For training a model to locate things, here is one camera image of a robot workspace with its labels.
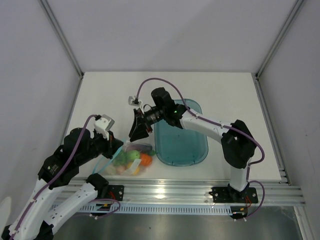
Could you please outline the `green bell pepper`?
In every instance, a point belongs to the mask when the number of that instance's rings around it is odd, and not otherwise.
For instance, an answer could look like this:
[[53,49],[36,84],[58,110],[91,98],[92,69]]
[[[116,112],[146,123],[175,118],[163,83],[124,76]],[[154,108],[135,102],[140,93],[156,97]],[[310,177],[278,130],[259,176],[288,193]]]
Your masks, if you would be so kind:
[[112,161],[113,166],[125,166],[127,164],[127,153],[124,151],[121,151]]

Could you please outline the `light green cucumber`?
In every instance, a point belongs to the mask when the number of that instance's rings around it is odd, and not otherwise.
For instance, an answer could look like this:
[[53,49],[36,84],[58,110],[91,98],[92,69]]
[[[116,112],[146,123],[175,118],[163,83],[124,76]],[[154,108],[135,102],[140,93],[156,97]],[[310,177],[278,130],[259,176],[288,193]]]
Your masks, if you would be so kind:
[[135,159],[140,159],[140,152],[137,150],[127,151],[126,158],[128,161],[134,161]]

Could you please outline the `clear zip top bag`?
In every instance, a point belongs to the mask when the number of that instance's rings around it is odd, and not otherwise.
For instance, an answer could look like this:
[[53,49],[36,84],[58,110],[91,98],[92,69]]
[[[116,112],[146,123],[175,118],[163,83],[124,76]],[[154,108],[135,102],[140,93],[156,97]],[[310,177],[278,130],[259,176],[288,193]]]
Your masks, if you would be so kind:
[[139,176],[149,168],[156,155],[149,143],[126,141],[111,158],[101,157],[92,172],[108,176]]

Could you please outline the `dark green chili pepper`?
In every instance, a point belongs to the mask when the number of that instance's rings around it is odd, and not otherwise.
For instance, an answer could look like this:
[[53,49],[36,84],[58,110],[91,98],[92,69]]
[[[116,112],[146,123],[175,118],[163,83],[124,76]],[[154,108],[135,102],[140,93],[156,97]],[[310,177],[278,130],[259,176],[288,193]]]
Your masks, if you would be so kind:
[[156,151],[155,150],[150,150],[150,151],[147,151],[146,154],[149,155],[149,156],[154,156],[156,154]]

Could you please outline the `pink egg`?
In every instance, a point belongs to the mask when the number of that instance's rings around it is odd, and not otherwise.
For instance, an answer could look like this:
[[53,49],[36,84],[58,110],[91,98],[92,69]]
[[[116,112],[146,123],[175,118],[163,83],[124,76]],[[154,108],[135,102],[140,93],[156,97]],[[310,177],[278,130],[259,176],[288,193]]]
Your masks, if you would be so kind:
[[123,166],[123,165],[118,166],[118,167],[116,168],[116,173],[117,173],[118,175],[122,175],[125,171],[126,171],[126,167]]

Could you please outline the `yellow small pumpkin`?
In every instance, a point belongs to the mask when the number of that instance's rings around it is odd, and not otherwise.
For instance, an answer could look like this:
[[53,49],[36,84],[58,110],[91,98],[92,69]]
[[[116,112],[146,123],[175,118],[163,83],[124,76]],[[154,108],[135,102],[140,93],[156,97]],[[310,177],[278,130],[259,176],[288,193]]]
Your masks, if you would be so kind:
[[140,167],[138,166],[132,173],[133,176],[139,175],[140,174]]

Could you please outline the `purple eggplant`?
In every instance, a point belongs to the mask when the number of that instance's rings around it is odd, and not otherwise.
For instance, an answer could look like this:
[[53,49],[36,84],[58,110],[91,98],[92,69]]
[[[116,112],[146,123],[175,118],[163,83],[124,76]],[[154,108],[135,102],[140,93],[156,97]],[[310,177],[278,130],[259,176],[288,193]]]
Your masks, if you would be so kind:
[[147,153],[153,150],[153,146],[150,144],[131,143],[126,148],[127,151],[138,151],[141,153]]

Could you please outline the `white egg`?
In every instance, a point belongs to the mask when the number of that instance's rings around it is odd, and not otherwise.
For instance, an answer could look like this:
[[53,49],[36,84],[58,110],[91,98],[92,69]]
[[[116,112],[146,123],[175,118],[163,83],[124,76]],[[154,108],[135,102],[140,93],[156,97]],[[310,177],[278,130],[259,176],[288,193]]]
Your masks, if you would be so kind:
[[113,165],[109,165],[108,167],[105,168],[104,173],[106,175],[116,175],[117,174],[117,169]]

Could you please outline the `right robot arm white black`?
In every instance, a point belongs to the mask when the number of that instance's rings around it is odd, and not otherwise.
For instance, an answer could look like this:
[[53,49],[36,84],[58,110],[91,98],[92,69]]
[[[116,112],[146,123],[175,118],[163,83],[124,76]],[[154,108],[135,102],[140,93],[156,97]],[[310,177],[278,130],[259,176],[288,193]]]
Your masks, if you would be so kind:
[[257,147],[246,124],[241,120],[224,124],[207,119],[185,101],[176,103],[163,87],[154,89],[151,97],[155,105],[148,111],[144,111],[142,101],[137,97],[128,98],[129,105],[135,107],[129,140],[134,142],[149,137],[152,126],[161,120],[172,127],[203,134],[221,144],[224,159],[230,165],[229,198],[234,202],[245,198],[250,185],[247,178],[249,161]]

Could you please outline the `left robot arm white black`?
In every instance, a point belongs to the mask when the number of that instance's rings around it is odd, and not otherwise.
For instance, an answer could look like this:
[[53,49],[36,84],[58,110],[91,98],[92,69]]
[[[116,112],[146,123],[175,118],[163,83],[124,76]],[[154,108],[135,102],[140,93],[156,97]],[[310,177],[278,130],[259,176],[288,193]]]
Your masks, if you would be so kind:
[[79,173],[80,166],[102,155],[111,158],[123,142],[86,128],[75,128],[43,163],[34,190],[18,218],[3,227],[3,240],[51,240],[62,225],[84,205],[95,201],[119,202],[110,194],[109,182],[99,173],[87,177],[72,196],[52,208],[59,194]]

